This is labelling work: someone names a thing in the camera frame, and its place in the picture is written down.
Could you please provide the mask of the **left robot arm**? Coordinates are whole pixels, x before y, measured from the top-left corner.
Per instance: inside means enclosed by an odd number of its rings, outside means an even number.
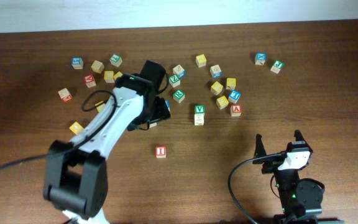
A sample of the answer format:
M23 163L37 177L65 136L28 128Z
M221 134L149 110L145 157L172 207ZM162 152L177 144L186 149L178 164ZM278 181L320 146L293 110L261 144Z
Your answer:
M141 72L123 74L105 106L69 142L54 141L48 150L43 197L63 212L69 223L107 223L103 204L108 194L107 159L125 130L149 129L170 118L159 95L169 77L161 64L146 61Z

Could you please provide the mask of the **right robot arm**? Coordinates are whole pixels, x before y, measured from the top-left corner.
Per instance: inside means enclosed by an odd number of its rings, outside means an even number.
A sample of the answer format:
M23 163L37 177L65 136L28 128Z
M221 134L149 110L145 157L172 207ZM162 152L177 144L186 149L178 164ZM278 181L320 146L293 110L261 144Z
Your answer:
M313 150L299 130L294 137L284 151L268 155L257 134L253 164L261 164L262 173L273 174L276 181L283 213L273 217L274 223L318 223L325 186L314 179L300 179L299 171L308 166Z

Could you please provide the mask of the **red I block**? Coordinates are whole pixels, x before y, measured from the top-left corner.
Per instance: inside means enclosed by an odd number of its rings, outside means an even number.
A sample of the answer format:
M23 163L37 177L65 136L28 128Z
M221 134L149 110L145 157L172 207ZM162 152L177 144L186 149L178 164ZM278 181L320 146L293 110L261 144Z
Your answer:
M155 148L155 156L158 159L166 158L167 156L167 149L165 146L157 146Z

